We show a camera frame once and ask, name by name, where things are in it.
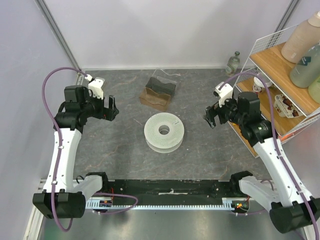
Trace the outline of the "white yogurt cup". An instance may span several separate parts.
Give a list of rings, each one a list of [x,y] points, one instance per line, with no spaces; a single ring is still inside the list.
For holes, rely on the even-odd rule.
[[[293,119],[303,116],[296,106],[283,94],[277,94],[274,97],[273,107],[282,118]]]

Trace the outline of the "green translucent bottle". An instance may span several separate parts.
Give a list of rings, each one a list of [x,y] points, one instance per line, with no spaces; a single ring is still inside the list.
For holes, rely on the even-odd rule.
[[[291,70],[289,77],[298,88],[308,88],[320,76],[320,43],[311,47]]]

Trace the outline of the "clear glass bottle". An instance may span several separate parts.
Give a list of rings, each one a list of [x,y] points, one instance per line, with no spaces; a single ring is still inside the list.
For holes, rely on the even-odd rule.
[[[233,76],[236,73],[239,64],[240,64],[240,52],[235,51],[234,55],[228,59],[227,65],[225,67],[226,75],[230,77]]]

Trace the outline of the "white paper coffee cup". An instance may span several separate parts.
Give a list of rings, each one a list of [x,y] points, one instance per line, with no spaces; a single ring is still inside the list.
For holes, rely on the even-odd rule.
[[[255,76],[253,78],[252,85],[253,92],[255,92],[256,94],[263,93],[266,90],[264,83],[267,86],[267,88],[270,88],[273,85],[273,83],[268,78],[265,78],[264,76]]]

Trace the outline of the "white perforated cable spool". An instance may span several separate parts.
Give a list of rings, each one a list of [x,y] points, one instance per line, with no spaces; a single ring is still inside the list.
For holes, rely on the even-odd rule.
[[[147,145],[161,154],[177,150],[185,134],[184,124],[180,118],[168,112],[157,113],[150,117],[143,131]]]

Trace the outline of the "brown acrylic holder box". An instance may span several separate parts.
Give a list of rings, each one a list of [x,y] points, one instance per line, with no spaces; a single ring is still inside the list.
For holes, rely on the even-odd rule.
[[[166,112],[179,88],[180,77],[181,73],[168,73],[163,68],[156,68],[139,95],[140,103]]]

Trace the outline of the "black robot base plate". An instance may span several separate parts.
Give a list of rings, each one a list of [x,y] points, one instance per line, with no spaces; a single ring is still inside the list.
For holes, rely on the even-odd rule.
[[[219,180],[141,180],[116,179],[103,184],[101,193],[131,195],[138,204],[146,205],[209,205],[223,198],[246,198],[229,181]]]

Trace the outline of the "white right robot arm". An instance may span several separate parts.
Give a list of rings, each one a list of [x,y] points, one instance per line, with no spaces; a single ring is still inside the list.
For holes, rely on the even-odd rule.
[[[262,117],[260,99],[254,92],[214,92],[218,101],[205,109],[204,119],[211,128],[219,122],[238,125],[241,135],[263,161],[276,191],[260,183],[251,173],[232,175],[229,191],[235,197],[246,194],[254,198],[268,213],[275,228],[282,234],[313,225],[315,238],[320,238],[317,220],[320,218],[320,200],[304,186],[288,160],[272,123]]]

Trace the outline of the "light green bottle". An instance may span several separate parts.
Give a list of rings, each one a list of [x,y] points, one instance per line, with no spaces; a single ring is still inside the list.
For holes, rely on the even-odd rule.
[[[320,104],[320,77],[318,77],[309,87],[308,93],[310,97]]]

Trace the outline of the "beige plastic bottle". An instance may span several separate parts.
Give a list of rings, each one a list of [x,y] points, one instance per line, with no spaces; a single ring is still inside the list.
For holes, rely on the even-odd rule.
[[[320,12],[301,22],[281,49],[282,56],[296,64],[303,55],[320,41]]]

